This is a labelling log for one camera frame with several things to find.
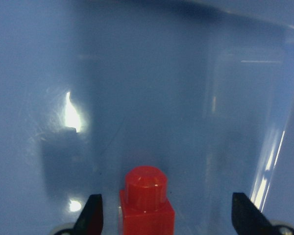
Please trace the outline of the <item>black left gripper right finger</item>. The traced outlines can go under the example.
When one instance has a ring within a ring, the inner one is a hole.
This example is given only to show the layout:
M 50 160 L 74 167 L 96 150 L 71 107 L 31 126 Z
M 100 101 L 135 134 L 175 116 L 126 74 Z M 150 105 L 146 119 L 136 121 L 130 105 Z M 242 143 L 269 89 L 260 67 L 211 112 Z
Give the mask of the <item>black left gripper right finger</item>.
M 238 235 L 270 235 L 273 226 L 242 192 L 232 194 L 232 225 Z

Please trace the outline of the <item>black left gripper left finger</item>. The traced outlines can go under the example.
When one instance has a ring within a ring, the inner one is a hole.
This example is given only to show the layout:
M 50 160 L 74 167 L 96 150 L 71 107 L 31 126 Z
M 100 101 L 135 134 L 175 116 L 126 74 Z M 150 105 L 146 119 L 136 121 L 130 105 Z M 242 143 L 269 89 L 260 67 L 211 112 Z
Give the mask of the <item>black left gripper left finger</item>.
M 89 196 L 74 227 L 74 235 L 100 235 L 103 230 L 103 200 L 101 194 Z

